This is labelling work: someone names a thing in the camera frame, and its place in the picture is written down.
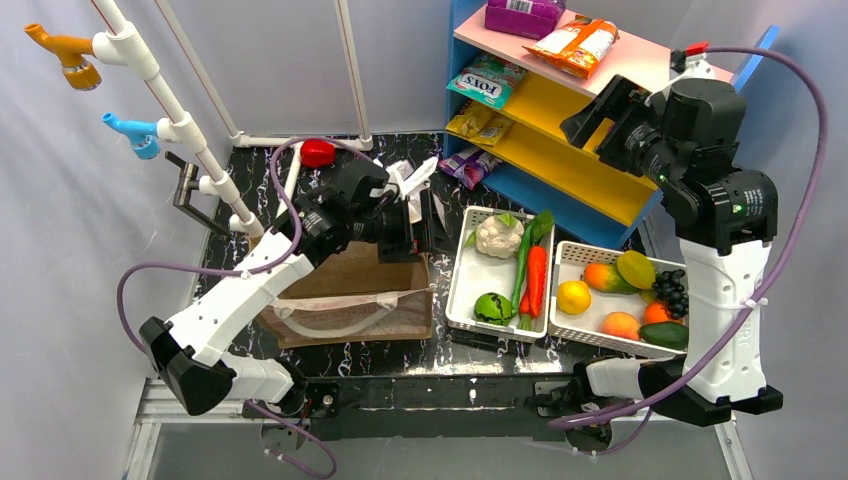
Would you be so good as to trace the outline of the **white plastic grocery bag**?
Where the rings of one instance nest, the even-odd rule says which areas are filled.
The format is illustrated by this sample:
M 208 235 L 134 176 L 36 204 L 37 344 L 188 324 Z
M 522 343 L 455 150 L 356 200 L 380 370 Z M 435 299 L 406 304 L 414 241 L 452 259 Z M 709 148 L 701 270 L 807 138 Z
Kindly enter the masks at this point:
M 399 188 L 399 197 L 408 202 L 410 223 L 415 224 L 424 218 L 424 201 L 431 201 L 431 211 L 435 212 L 439 224 L 445 226 L 444 205 L 430 188 L 430 177 L 436 172 L 437 157 L 430 157 L 421 166 L 414 168 L 408 160 L 395 162 L 386 168 L 389 182 Z

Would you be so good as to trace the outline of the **brown paper bag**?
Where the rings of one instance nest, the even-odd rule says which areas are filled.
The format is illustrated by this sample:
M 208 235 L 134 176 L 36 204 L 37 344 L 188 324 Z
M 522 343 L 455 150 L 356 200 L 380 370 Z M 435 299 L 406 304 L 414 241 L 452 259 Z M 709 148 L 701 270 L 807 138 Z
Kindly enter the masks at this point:
M 257 321 L 283 349 L 427 339 L 433 322 L 428 258 L 382 263 L 376 245 L 354 242 L 284 290 Z

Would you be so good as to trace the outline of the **orange snack bag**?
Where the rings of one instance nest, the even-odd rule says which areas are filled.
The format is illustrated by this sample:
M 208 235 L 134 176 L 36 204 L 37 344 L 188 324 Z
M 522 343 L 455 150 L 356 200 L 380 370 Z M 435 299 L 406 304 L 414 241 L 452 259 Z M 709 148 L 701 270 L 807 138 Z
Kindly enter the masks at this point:
M 524 49 L 558 70 L 588 79 L 618 39 L 614 23 L 577 15 Z

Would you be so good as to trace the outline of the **purple snack bag top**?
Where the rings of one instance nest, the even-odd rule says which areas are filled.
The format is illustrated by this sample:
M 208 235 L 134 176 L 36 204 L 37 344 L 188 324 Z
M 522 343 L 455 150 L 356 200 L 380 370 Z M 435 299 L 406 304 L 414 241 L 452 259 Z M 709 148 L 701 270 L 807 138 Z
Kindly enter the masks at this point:
M 484 27 L 539 40 L 556 28 L 565 10 L 564 0 L 489 0 L 485 6 Z

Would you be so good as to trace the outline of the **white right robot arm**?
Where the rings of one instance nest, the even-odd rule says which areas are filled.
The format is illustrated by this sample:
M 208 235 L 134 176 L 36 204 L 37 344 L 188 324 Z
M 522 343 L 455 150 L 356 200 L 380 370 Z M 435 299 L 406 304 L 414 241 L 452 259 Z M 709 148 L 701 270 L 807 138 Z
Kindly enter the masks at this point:
M 628 399 L 696 426 L 782 407 L 762 370 L 762 304 L 754 298 L 776 234 L 777 190 L 764 173 L 733 163 L 745 112 L 745 100 L 721 80 L 685 78 L 652 93 L 617 75 L 563 121 L 568 142 L 581 147 L 609 120 L 600 160 L 660 188 L 689 296 L 683 354 L 580 364 L 569 383 L 573 401 Z

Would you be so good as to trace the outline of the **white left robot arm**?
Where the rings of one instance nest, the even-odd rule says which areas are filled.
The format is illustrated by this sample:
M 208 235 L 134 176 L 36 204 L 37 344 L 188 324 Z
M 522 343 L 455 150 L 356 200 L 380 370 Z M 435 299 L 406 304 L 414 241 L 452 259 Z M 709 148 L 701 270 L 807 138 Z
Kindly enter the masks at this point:
M 296 199 L 257 247 L 200 300 L 140 327 L 143 350 L 185 411 L 202 415 L 224 400 L 279 404 L 305 378 L 278 360 L 229 353 L 235 336 L 297 281 L 352 242 L 376 245 L 382 263 L 412 263 L 435 246 L 431 157 L 409 176 L 369 159 L 342 167 L 316 193 Z

